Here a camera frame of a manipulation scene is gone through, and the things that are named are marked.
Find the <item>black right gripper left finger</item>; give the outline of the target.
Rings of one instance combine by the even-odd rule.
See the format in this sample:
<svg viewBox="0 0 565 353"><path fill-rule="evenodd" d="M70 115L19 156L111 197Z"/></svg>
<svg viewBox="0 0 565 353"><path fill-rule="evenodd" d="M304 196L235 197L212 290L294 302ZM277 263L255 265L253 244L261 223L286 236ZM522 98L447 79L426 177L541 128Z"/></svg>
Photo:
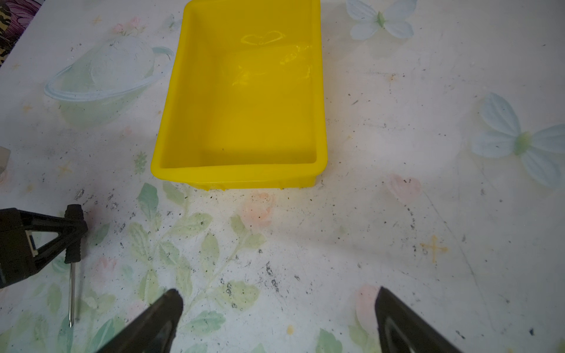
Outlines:
<svg viewBox="0 0 565 353"><path fill-rule="evenodd" d="M182 312L179 291L170 289L98 352L170 352Z"/></svg>

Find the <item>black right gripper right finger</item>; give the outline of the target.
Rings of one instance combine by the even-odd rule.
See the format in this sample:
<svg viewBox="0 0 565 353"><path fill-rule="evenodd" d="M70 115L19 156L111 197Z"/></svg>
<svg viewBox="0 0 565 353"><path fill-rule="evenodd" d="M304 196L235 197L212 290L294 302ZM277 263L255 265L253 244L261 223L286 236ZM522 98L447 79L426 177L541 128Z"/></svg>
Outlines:
<svg viewBox="0 0 565 353"><path fill-rule="evenodd" d="M380 288L375 314L382 352L461 353L388 288Z"/></svg>

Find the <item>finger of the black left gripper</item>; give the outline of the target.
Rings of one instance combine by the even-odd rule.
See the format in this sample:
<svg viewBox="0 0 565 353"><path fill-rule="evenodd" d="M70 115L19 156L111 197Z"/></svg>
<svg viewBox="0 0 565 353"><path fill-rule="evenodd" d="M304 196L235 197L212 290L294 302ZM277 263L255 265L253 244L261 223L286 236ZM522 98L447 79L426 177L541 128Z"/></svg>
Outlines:
<svg viewBox="0 0 565 353"><path fill-rule="evenodd" d="M1 210L1 287L38 274L72 242L79 222L7 208Z"/></svg>

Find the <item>black handled screwdriver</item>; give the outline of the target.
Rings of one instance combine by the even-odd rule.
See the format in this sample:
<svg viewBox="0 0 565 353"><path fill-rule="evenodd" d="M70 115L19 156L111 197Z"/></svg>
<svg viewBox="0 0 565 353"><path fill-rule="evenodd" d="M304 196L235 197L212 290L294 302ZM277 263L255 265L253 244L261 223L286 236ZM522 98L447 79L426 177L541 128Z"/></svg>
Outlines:
<svg viewBox="0 0 565 353"><path fill-rule="evenodd" d="M69 327L73 328L75 323L75 288L76 288L76 264L82 260L82 238L88 232L88 225L84 219L82 207L79 204L71 204L65 213L66 219L79 222L77 228L72 232L72 242L66 248L65 264L69 264Z"/></svg>

